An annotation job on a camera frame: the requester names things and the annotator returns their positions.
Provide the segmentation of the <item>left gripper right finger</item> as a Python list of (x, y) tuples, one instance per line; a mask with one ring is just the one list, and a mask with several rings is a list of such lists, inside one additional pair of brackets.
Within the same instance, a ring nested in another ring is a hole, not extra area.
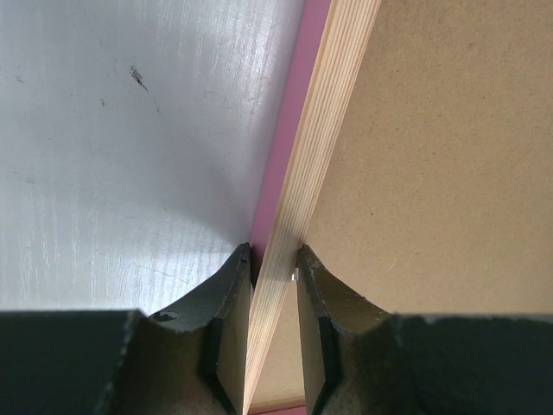
[(551, 413), (551, 316), (393, 314), (309, 246), (297, 272), (308, 413)]

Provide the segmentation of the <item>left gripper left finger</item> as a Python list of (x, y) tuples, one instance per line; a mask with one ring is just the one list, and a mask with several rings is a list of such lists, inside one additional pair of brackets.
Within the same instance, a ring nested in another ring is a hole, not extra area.
[(4, 414), (239, 414), (251, 249), (152, 315), (25, 310), (1, 315)]

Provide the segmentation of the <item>brown cardboard backing board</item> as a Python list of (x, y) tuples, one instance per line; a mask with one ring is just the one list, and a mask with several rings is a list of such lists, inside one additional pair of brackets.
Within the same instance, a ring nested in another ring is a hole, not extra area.
[(391, 311), (552, 310), (552, 4), (372, 15), (306, 241)]

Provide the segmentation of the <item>pink picture frame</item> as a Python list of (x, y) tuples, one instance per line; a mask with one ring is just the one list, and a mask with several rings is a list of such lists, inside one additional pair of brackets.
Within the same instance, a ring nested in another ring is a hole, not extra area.
[(250, 409), (379, 6), (303, 6), (251, 230), (254, 282), (242, 413)]

